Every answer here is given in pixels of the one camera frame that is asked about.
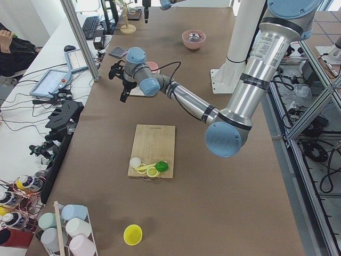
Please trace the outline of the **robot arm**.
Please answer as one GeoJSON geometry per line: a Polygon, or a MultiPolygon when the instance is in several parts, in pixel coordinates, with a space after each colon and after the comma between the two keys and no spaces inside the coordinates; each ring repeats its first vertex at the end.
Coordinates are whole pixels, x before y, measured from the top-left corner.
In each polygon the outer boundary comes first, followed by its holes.
{"type": "MultiPolygon", "coordinates": [[[[160,0],[160,9],[166,11],[170,9],[175,3],[180,2],[177,0],[160,0]]],[[[149,8],[151,7],[151,0],[143,0],[142,6],[144,8],[144,22],[148,23],[149,20],[149,8]]]]}
{"type": "Polygon", "coordinates": [[[128,50],[120,72],[126,101],[138,87],[151,97],[158,92],[174,99],[194,118],[208,124],[207,148],[216,156],[231,157],[245,144],[252,115],[269,88],[270,81],[292,42],[308,39],[319,1],[245,1],[239,13],[225,64],[213,76],[232,89],[226,108],[218,110],[199,98],[172,76],[155,74],[139,47],[128,50]]]}

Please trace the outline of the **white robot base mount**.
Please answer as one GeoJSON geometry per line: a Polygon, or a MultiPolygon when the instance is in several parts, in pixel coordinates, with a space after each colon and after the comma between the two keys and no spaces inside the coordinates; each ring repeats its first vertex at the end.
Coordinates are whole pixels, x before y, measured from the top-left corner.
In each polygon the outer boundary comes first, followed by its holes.
{"type": "Polygon", "coordinates": [[[214,94],[231,94],[246,67],[246,60],[257,35],[260,19],[266,10],[265,0],[242,1],[234,24],[226,61],[220,69],[212,69],[214,94]]]}

